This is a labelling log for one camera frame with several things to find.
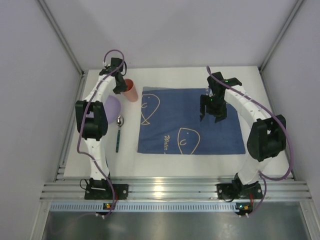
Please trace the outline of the blue fish-print cloth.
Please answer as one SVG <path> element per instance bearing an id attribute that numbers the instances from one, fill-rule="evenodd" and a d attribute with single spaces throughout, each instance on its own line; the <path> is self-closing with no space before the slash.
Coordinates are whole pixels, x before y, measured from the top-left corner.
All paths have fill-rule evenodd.
<path id="1" fill-rule="evenodd" d="M 227 118 L 200 119 L 204 88 L 144 87 L 137 151 L 141 154 L 243 155 L 246 152 L 237 111 Z"/>

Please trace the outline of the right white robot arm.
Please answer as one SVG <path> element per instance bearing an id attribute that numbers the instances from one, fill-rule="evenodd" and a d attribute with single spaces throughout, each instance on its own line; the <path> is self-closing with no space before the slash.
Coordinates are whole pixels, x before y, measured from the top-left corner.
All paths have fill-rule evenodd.
<path id="1" fill-rule="evenodd" d="M 226 122 L 228 107 L 233 107 L 250 128 L 246 142 L 247 158 L 234 179 L 241 185 L 253 185 L 270 160 L 286 149 L 286 119 L 275 116 L 247 95 L 241 83 L 211 82 L 208 93 L 200 96 L 200 119 L 207 115 L 216 123 Z"/>

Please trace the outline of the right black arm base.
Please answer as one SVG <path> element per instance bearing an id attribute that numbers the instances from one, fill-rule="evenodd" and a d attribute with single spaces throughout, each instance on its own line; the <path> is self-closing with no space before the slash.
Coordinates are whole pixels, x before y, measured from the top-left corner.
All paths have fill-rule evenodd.
<path id="1" fill-rule="evenodd" d="M 250 198 L 262 199 L 263 192 L 258 181 L 251 184 L 243 184 L 236 174 L 230 183 L 216 185 L 219 200 L 232 202 L 234 200 L 249 200 Z"/>

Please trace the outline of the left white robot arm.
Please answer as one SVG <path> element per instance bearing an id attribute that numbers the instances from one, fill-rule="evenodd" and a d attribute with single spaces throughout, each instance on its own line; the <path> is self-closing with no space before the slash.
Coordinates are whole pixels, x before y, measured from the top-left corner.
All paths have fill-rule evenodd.
<path id="1" fill-rule="evenodd" d="M 112 94 L 127 90 L 120 72 L 103 74 L 89 94 L 75 103 L 76 127 L 79 133 L 77 152 L 90 160 L 90 178 L 106 180 L 110 175 L 105 152 L 109 123 L 104 104 Z"/>

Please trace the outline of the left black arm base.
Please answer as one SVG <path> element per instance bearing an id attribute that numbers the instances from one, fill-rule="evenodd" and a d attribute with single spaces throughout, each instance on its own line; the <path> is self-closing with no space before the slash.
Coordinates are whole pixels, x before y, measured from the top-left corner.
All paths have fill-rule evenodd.
<path id="1" fill-rule="evenodd" d="M 111 181 L 106 179 L 95 180 L 93 178 L 82 178 L 79 186 L 84 190 L 85 200 L 126 200 L 129 194 L 128 184 L 113 183 L 110 187 Z"/>

